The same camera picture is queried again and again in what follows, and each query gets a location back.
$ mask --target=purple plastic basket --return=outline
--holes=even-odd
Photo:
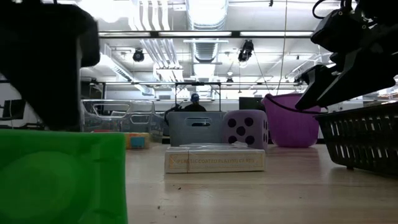
[[[295,109],[294,106],[301,96],[300,93],[271,95],[274,101],[292,109]],[[314,115],[285,110],[267,98],[263,103],[267,111],[271,139],[275,144],[280,147],[310,147],[317,142],[319,124]],[[320,112],[321,108],[314,107],[306,111]]]

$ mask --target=ceiling light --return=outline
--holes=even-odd
[[[381,103],[381,104],[382,104],[382,105],[385,105],[385,104],[388,104],[388,103],[396,103],[396,100],[391,100],[391,101],[384,102],[384,103]]]
[[[315,4],[316,1],[299,1],[295,0],[295,2],[289,2],[287,5],[287,9],[302,9],[302,10],[311,10],[313,8],[313,5]],[[356,7],[356,3],[353,2],[352,6],[353,8]],[[253,1],[253,2],[229,2],[229,6],[236,6],[236,7],[269,7],[269,3],[267,1]],[[286,8],[286,3],[284,1],[282,2],[274,2],[274,5],[272,6],[273,9],[279,8],[279,9],[285,9]],[[340,6],[338,4],[335,4],[335,2],[330,2],[329,4],[324,3],[319,5],[319,10],[334,10],[334,9],[339,9]]]
[[[105,83],[107,85],[131,85],[129,82],[111,82],[111,83]]]
[[[208,32],[208,31],[179,31],[179,32],[159,32],[161,37],[230,37],[232,32]]]
[[[98,32],[100,38],[150,37],[149,32]]]
[[[90,13],[95,18],[101,18],[107,23],[114,23],[119,19],[119,14],[115,10],[113,0],[83,0],[79,2],[79,7]]]
[[[222,85],[230,85],[228,82],[221,83]],[[234,83],[235,85],[268,85],[268,86],[275,86],[275,85],[280,85],[280,86],[297,86],[297,83],[279,83],[279,82],[236,82]]]
[[[311,37],[311,31],[250,31],[241,32],[241,37]]]
[[[199,43],[199,44],[227,44],[229,43],[229,40],[183,40],[184,43],[188,43],[188,44],[193,44],[193,43]]]
[[[248,66],[248,62],[239,62],[239,67],[246,68]]]
[[[174,82],[139,82],[140,85],[175,85]]]
[[[331,68],[331,67],[334,67],[335,65],[336,65],[336,63],[331,63],[329,65],[326,65],[326,67]]]

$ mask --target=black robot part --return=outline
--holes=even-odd
[[[80,68],[100,60],[96,21],[77,6],[1,1],[0,30],[0,73],[51,130],[79,131]]]
[[[254,50],[254,44],[251,40],[245,40],[241,48],[241,52],[238,55],[240,62],[247,62],[251,57],[251,53]]]
[[[323,1],[316,3],[313,12]],[[351,0],[341,0],[341,8],[324,17],[311,36],[313,43],[333,53],[330,60],[336,65],[329,69],[317,65],[302,74],[309,86],[296,104],[298,110],[332,105],[396,84],[398,1],[357,3],[352,10]]]

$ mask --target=green plastic bin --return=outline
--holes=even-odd
[[[120,133],[0,130],[0,223],[126,224]]]

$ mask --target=ceiling duct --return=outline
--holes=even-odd
[[[190,30],[223,30],[228,0],[186,0]],[[198,62],[212,62],[219,43],[193,43],[194,58]]]
[[[190,30],[223,30],[228,11],[228,0],[185,0]],[[193,72],[198,78],[211,78],[216,66],[209,64],[217,57],[218,39],[207,39],[209,43],[192,43]],[[210,86],[198,86],[201,97],[211,95]]]
[[[103,64],[108,66],[114,73],[120,75],[125,78],[127,82],[138,82],[132,74],[126,69],[123,65],[121,65],[117,60],[112,59],[112,49],[108,45],[103,45],[101,48],[101,60],[99,64]],[[139,91],[142,92],[143,95],[154,96],[155,90],[153,88],[148,88],[143,85],[134,85]]]

